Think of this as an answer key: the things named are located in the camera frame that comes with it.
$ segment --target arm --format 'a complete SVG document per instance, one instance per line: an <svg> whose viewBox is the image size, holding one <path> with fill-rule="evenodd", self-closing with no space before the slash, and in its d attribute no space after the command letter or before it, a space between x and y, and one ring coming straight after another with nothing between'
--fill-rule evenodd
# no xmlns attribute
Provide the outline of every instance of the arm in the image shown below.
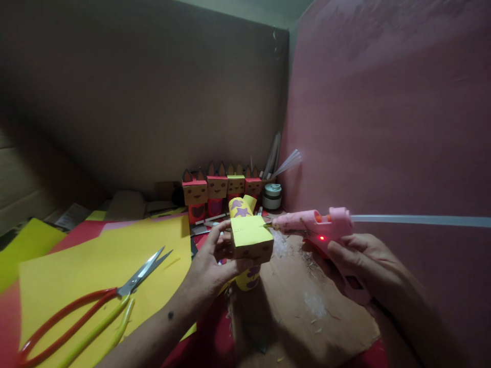
<svg viewBox="0 0 491 368"><path fill-rule="evenodd" d="M384 309L414 346L420 365L469 366L462 348L430 306L422 285L382 241L370 234L355 234L342 240L345 246L334 242L328 245L328 255L363 278L378 301L367 309L378 323L390 367L417 367L418 363ZM313 258L342 292L344 282L334 264L324 261L317 252L313 252Z"/></svg>
<svg viewBox="0 0 491 368"><path fill-rule="evenodd" d="M217 260L230 255L230 234L220 232L230 221L215 226L197 253L181 286L169 302L116 346L96 367L160 367L179 340L204 313L222 286L253 266L252 260L233 260L220 266Z"/></svg>

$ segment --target orange paper figure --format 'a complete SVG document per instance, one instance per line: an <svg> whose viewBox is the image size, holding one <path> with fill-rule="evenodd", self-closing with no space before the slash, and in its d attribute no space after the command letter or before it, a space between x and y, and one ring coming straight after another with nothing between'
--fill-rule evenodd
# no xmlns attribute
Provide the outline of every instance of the orange paper figure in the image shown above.
<svg viewBox="0 0 491 368"><path fill-rule="evenodd" d="M237 165L237 170L234 169L232 164L229 164L227 168L227 178L229 180L227 186L227 201L230 202L232 198L240 197L244 193L244 186L246 177L244 176L244 169L241 164Z"/></svg>
<svg viewBox="0 0 491 368"><path fill-rule="evenodd" d="M189 207L189 223L196 224L205 219L205 203L208 201L208 191L205 176L198 171L197 177L188 169L183 174L184 203Z"/></svg>
<svg viewBox="0 0 491 368"><path fill-rule="evenodd" d="M245 170L245 193L257 199L259 194L261 194L262 182L259 178L259 173L257 167L251 173L251 168L247 166Z"/></svg>
<svg viewBox="0 0 491 368"><path fill-rule="evenodd" d="M227 173L225 165L222 162L218 169L218 175L215 173L213 162L208 167L206 181L208 183L208 216L215 217L221 214L222 203L227 196Z"/></svg>

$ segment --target scissor blade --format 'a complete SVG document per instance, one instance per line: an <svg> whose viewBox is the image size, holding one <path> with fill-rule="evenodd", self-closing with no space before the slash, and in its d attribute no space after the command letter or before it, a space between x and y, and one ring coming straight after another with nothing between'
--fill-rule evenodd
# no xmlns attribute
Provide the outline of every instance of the scissor blade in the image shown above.
<svg viewBox="0 0 491 368"><path fill-rule="evenodd" d="M133 289L137 286L138 281L141 280L142 278L145 278L148 273L148 270L152 266L152 264L155 262L155 260L160 256L160 253L164 250L164 246L160 248L153 256L151 256L148 261L146 261L143 266L141 266L138 271L129 279L126 284L121 286L118 289L118 294L119 295L129 295L133 291Z"/></svg>
<svg viewBox="0 0 491 368"><path fill-rule="evenodd" d="M147 273L137 281L137 286L139 286L152 272L154 272L155 269L159 267L160 264L169 256L169 254L172 253L172 251L173 249L169 253L164 254L162 257L160 257L155 262L153 262L150 268L148 269Z"/></svg>

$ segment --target scissors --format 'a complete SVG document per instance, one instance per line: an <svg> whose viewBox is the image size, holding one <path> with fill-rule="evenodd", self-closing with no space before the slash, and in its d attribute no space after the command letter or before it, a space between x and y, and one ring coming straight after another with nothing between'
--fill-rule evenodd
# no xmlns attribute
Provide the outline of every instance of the scissors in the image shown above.
<svg viewBox="0 0 491 368"><path fill-rule="evenodd" d="M56 352L60 346L67 342L89 319L92 317L104 304L106 304L111 299L116 296L121 297L120 304L116 307L114 311L111 312L100 324L98 324L84 339L79 343L75 349L61 362L58 368L66 368L80 355L80 353L91 344L95 338L105 330L107 326L125 309L123 313L123 319L119 325L119 328L112 339L109 347L105 351L104 355L100 357L99 361L102 360L118 343L123 336L123 333L128 324L131 311L135 305L135 299L131 297L135 288L138 287L143 280L145 280L148 275L150 275L168 256L172 253L172 250L162 256L158 261L157 258L160 256L165 247L162 247L157 253L155 253L145 264L140 267L140 269L129 279L126 284L120 288L111 288L105 290L95 291L93 293L87 294L80 297L74 302L68 304L66 307L61 309L58 313L53 315L48 321L45 322L32 336L27 340L26 344L19 352L19 364L20 368L31 368L41 364L47 358L49 358L54 352ZM58 340L56 340L50 347L44 350L42 353L38 354L32 359L27 359L29 353L32 351L36 343L46 334L50 328L57 324L62 318L72 313L74 310L98 300L92 308L89 309L68 331L66 331Z"/></svg>

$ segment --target yellow craft paper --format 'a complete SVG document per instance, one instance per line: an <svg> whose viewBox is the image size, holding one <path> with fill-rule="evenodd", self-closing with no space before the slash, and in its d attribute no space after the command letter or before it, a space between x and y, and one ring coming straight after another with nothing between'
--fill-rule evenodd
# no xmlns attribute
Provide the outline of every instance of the yellow craft paper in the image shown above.
<svg viewBox="0 0 491 368"><path fill-rule="evenodd" d="M233 198L229 201L230 218L252 216L256 198L245 195L244 198Z"/></svg>
<svg viewBox="0 0 491 368"><path fill-rule="evenodd" d="M47 254L66 234L38 219L31 219L0 252L0 293L19 278L20 262Z"/></svg>
<svg viewBox="0 0 491 368"><path fill-rule="evenodd" d="M231 221L236 248L273 240L271 232L264 228L262 216L236 217Z"/></svg>
<svg viewBox="0 0 491 368"><path fill-rule="evenodd" d="M107 211L92 211L89 217L86 218L88 221L104 221L106 218Z"/></svg>
<svg viewBox="0 0 491 368"><path fill-rule="evenodd" d="M150 218L158 218L158 217L162 217L162 216L177 215L177 214L180 214L185 209L186 209L186 207L179 207L179 208L177 208L175 210L170 210L170 211L167 211L167 212L162 212L162 213L159 213L159 214L150 216Z"/></svg>
<svg viewBox="0 0 491 368"><path fill-rule="evenodd" d="M122 286L158 249L174 251L133 294L135 307L123 335L161 309L175 293L191 265L189 221L179 216L160 222L150 219L128 227L104 232L104 236L67 250L20 265L22 307L21 342L26 340L58 310L75 299L97 290ZM111 300L67 343L39 367L53 367L64 358L119 303ZM61 336L94 303L73 312L54 326L38 343L30 357L37 355ZM91 367L104 353L122 318L109 325L71 367ZM196 327L186 335L194 332Z"/></svg>

